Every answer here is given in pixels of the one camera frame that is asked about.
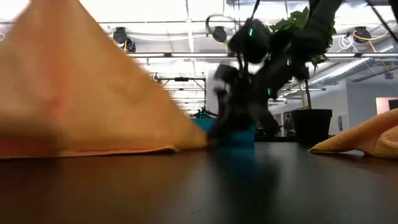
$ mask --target black table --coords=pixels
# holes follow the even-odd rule
[[[0,223],[398,222],[398,162],[306,150],[0,161]]]

